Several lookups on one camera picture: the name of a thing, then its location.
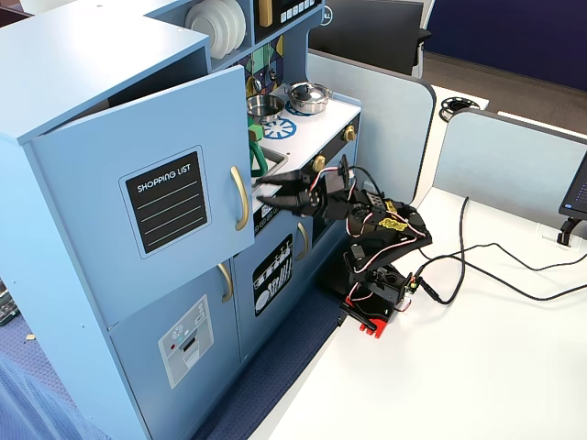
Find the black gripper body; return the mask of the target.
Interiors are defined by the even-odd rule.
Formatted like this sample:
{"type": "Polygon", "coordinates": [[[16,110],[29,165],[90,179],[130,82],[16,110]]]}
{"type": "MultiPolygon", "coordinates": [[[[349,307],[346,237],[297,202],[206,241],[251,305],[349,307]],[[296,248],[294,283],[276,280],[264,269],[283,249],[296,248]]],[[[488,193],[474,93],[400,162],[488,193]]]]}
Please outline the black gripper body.
{"type": "Polygon", "coordinates": [[[294,209],[296,215],[320,217],[328,221],[345,218],[345,176],[341,168],[302,171],[300,176],[300,189],[296,195],[299,206],[294,209]]]}

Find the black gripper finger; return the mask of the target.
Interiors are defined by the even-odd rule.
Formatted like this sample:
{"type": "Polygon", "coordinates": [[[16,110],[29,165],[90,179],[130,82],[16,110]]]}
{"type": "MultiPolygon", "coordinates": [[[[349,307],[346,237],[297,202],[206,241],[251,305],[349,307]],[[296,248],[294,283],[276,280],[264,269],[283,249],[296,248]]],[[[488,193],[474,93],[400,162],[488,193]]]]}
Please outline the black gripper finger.
{"type": "Polygon", "coordinates": [[[276,186],[297,185],[303,182],[301,170],[288,171],[285,173],[264,175],[256,180],[257,184],[270,184],[276,186]]]}
{"type": "Polygon", "coordinates": [[[301,211],[298,194],[274,194],[273,196],[258,196],[257,200],[273,208],[286,210],[295,214],[301,211]]]}

